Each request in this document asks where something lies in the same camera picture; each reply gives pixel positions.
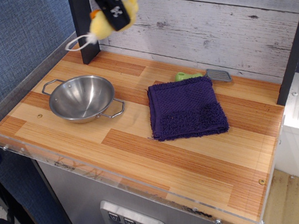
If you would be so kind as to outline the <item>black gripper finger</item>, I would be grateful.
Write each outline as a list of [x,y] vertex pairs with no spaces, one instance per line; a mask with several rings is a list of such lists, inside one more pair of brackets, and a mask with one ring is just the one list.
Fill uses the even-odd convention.
[[115,31],[122,30],[130,23],[130,17],[122,0],[95,0],[95,2]]

